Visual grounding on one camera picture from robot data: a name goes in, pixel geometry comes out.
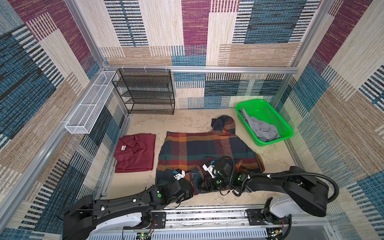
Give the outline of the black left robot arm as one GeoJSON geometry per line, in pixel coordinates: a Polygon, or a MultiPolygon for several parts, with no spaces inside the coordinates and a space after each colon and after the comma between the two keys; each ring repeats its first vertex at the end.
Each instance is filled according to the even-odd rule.
{"type": "Polygon", "coordinates": [[[152,220],[151,211],[164,210],[168,205],[189,200],[194,195],[192,184],[180,179],[171,184],[154,185],[138,194],[94,200],[92,195],[82,197],[64,212],[64,240],[85,240],[91,232],[109,220],[140,213],[139,226],[152,220]]]}

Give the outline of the multicolour plaid long sleeve shirt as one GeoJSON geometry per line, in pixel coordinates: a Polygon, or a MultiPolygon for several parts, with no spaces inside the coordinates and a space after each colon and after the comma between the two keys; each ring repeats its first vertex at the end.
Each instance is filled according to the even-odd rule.
{"type": "Polygon", "coordinates": [[[180,169],[192,182],[195,194],[200,194],[202,181],[209,177],[203,165],[220,157],[225,157],[223,161],[228,164],[234,163],[237,172],[262,173],[265,170],[261,156],[236,135],[232,117],[223,115],[212,119],[211,126],[212,130],[204,133],[167,132],[159,153],[157,185],[174,182],[174,171],[180,169]]]}

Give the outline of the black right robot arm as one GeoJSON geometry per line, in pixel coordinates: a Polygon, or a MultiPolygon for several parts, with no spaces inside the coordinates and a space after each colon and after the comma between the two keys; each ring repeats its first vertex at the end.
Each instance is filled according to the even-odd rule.
{"type": "Polygon", "coordinates": [[[203,169],[209,175],[200,184],[201,192],[228,190],[236,197],[257,191],[283,193],[280,199],[270,198],[266,201],[263,210],[265,219],[283,218],[297,212],[324,217],[328,203],[339,194],[336,182],[329,177],[308,173],[296,166],[271,174],[237,172],[227,162],[207,162],[203,169]]]}

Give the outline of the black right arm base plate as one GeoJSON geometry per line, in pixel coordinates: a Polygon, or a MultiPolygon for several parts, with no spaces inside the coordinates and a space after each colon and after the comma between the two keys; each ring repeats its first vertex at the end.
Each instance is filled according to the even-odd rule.
{"type": "Polygon", "coordinates": [[[290,222],[289,216],[279,218],[273,215],[269,210],[264,209],[247,209],[244,216],[248,219],[250,226],[261,225],[288,225],[290,222]]]}

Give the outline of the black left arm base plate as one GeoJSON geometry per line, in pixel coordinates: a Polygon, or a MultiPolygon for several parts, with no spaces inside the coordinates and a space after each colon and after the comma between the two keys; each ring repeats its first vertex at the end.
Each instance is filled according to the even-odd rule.
{"type": "Polygon", "coordinates": [[[131,227],[129,225],[124,225],[124,230],[139,230],[139,229],[164,229],[166,225],[167,213],[166,212],[146,212],[141,213],[140,217],[141,222],[131,227]]]}

